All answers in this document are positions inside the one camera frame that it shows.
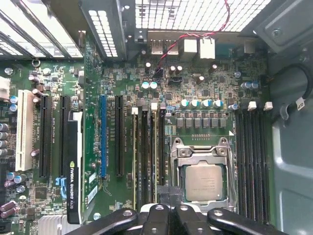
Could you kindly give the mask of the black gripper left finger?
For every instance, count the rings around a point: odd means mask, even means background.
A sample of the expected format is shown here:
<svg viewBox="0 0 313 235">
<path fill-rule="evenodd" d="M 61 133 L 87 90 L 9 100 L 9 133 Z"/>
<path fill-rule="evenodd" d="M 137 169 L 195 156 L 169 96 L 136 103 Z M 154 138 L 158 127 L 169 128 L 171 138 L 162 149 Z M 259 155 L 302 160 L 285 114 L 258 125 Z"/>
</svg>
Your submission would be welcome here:
<svg viewBox="0 0 313 235">
<path fill-rule="evenodd" d="M 82 226 L 83 235 L 167 235 L 170 223 L 170 187 L 157 187 L 157 204 L 140 211 L 122 208 Z"/>
</svg>

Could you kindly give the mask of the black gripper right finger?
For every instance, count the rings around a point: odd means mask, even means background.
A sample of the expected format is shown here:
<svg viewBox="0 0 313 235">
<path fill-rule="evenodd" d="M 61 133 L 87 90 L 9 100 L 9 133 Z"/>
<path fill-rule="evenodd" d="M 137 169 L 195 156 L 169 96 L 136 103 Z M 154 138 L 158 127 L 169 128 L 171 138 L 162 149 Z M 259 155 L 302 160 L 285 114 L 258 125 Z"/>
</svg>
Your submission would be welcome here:
<svg viewBox="0 0 313 235">
<path fill-rule="evenodd" d="M 206 215 L 197 207 L 182 203 L 179 187 L 170 187 L 172 235 L 284 235 L 271 225 L 259 223 L 224 208 L 213 208 Z"/>
</svg>

